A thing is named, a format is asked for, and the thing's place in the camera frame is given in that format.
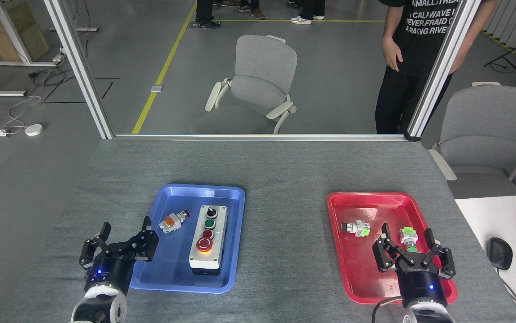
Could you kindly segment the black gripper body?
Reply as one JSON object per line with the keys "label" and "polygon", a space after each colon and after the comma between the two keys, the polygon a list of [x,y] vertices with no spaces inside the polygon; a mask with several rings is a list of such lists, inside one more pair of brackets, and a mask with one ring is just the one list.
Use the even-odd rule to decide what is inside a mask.
{"label": "black gripper body", "polygon": [[417,302],[436,302],[447,306],[447,299],[439,277],[439,269],[397,268],[403,307]]}
{"label": "black gripper body", "polygon": [[98,255],[93,262],[89,259],[84,261],[84,291],[87,292],[94,286],[106,285],[120,290],[127,296],[135,262],[134,256],[104,255]]}

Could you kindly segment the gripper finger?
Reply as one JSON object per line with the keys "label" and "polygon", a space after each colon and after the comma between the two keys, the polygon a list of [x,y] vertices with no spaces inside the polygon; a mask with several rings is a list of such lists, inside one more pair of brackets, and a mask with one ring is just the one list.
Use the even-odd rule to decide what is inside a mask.
{"label": "gripper finger", "polygon": [[453,261],[452,251],[450,248],[442,247],[441,244],[434,239],[432,229],[425,229],[424,238],[429,248],[428,253],[420,260],[419,264],[426,268],[432,263],[434,256],[438,256],[442,267],[439,270],[438,276],[443,279],[450,280],[456,275],[455,264]]}
{"label": "gripper finger", "polygon": [[381,272],[389,270],[407,270],[413,266],[413,258],[398,246],[390,235],[388,223],[382,225],[382,234],[372,246],[375,261]]}
{"label": "gripper finger", "polygon": [[159,237],[152,229],[152,221],[146,216],[144,217],[141,231],[137,235],[125,242],[113,244],[113,256],[129,262],[139,260],[151,262],[158,243]]}
{"label": "gripper finger", "polygon": [[84,242],[79,264],[85,270],[91,268],[104,270],[107,266],[112,265],[114,260],[118,260],[119,255],[106,244],[111,229],[110,223],[104,222],[100,233]]}

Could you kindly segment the person's right hand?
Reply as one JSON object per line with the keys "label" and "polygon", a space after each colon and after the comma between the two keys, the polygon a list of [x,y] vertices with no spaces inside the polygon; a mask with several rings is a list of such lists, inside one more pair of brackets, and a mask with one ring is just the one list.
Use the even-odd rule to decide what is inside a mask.
{"label": "person's right hand", "polygon": [[399,72],[399,62],[403,62],[401,49],[391,35],[382,37],[382,52],[387,67]]}

